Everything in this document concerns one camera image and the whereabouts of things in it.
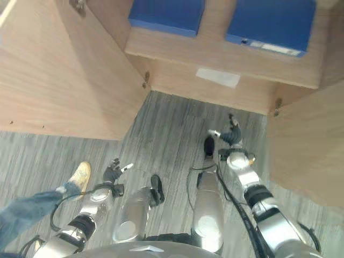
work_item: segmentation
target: person's leg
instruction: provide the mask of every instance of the person's leg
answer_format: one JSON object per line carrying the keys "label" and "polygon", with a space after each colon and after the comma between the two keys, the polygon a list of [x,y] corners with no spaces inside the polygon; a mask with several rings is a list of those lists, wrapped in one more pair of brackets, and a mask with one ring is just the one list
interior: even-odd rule
{"label": "person's leg", "polygon": [[79,194],[87,187],[90,165],[82,162],[74,175],[55,191],[41,192],[28,198],[18,198],[0,211],[0,250],[4,250],[19,234],[51,213],[63,197]]}
{"label": "person's leg", "polygon": [[165,200],[159,176],[153,175],[150,183],[152,187],[138,190],[123,205],[120,221],[116,224],[112,235],[115,243],[144,239],[149,209]]}

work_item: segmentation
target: wooden cabinet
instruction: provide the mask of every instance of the wooden cabinet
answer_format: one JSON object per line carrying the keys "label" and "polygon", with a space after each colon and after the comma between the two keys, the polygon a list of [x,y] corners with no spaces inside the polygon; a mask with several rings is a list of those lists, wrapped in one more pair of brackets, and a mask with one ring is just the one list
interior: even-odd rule
{"label": "wooden cabinet", "polygon": [[[343,1],[318,0],[301,59],[225,41],[232,0],[207,1],[196,38],[131,28],[132,2],[88,0],[81,17],[69,0],[11,0],[0,16],[0,129],[121,139],[149,71],[153,90],[268,115],[272,178],[344,206]],[[229,88],[199,68],[241,79]]]}
{"label": "wooden cabinet", "polygon": [[11,0],[1,16],[0,129],[122,139],[149,88],[86,7]]}

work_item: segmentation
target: cabinet door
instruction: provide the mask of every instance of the cabinet door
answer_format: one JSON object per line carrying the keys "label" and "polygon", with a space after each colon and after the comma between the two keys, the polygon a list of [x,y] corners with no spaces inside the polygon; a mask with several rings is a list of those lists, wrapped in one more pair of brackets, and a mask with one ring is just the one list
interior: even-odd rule
{"label": "cabinet door", "polygon": [[121,139],[149,89],[86,7],[10,0],[0,20],[0,130]]}
{"label": "cabinet door", "polygon": [[273,180],[320,205],[344,207],[344,2],[331,12],[322,85],[279,88],[285,106],[268,117],[268,140]]}
{"label": "cabinet door", "polygon": [[342,206],[344,81],[268,117],[271,178],[323,206]]}

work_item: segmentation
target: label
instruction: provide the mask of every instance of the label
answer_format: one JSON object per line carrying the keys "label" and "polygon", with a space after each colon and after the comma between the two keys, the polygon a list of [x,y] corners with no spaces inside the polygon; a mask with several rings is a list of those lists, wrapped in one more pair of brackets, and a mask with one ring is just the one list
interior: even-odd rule
{"label": "label", "polygon": [[300,51],[297,51],[297,50],[294,50],[291,48],[280,47],[280,46],[271,45],[271,44],[265,44],[265,43],[258,42],[258,41],[253,41],[250,46],[262,48],[262,49],[266,49],[266,50],[270,50],[270,51],[274,51],[274,52],[279,52],[279,53],[283,53],[286,55],[292,55],[292,56],[297,56],[301,53]]}
{"label": "label", "polygon": [[205,68],[199,68],[196,72],[196,76],[233,89],[237,87],[240,81],[240,75],[238,74]]}

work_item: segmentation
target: shoe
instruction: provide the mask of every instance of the shoe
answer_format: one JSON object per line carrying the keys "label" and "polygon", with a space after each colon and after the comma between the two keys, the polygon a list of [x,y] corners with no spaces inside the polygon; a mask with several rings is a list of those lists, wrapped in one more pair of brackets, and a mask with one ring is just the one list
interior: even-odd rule
{"label": "shoe", "polygon": [[205,157],[213,158],[215,150],[215,141],[214,138],[210,135],[204,140],[204,155]]}
{"label": "shoe", "polygon": [[91,165],[88,162],[84,161],[80,163],[68,182],[74,183],[80,189],[80,192],[85,192],[90,180],[90,176]]}
{"label": "shoe", "polygon": [[165,195],[162,190],[162,182],[158,175],[153,175],[150,178],[150,185],[152,187],[152,200],[150,201],[150,207],[156,207],[165,201]]}

